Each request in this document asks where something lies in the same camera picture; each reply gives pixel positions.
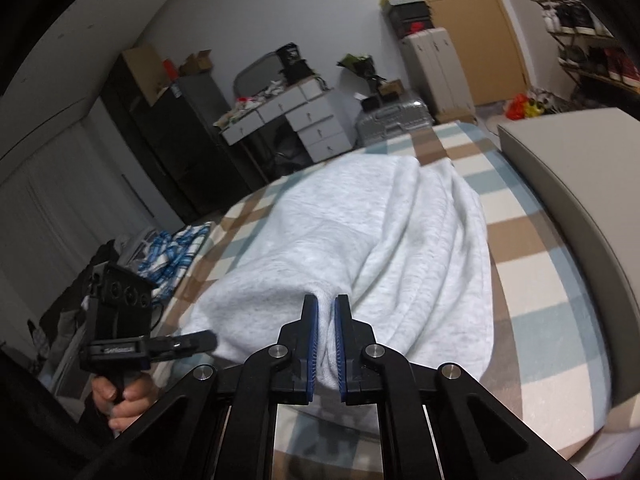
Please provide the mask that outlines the person's left hand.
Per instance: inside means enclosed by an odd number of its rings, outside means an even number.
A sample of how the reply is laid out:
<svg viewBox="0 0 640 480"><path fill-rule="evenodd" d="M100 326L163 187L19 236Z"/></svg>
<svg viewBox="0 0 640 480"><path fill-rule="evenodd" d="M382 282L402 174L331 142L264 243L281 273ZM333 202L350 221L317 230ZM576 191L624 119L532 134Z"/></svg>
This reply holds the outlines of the person's left hand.
<svg viewBox="0 0 640 480"><path fill-rule="evenodd" d="M115 432L126 430L160 396L160 389L148 374L134 378L122 393L105 377L96 376L91 385L94 404L107 417L108 426Z"/></svg>

